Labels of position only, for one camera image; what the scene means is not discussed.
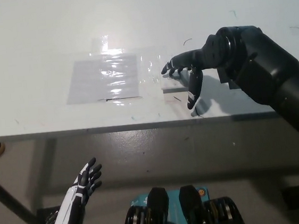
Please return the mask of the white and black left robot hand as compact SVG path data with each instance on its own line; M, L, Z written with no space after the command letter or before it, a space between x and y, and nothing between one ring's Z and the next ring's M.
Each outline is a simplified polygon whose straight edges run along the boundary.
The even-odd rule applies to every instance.
M102 185L100 181L101 164L96 158L88 161L68 188L63 199L55 224L82 224L85 207L94 191Z

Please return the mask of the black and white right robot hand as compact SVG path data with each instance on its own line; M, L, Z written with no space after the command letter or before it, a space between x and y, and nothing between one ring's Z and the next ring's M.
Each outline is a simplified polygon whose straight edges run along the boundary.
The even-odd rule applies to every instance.
M223 63L227 53L227 43L224 36L209 35L201 49L193 49L178 54L169 60L163 67L161 74L172 77L174 72L181 73L184 68L189 70L187 107L191 110L200 97L203 70L216 69Z

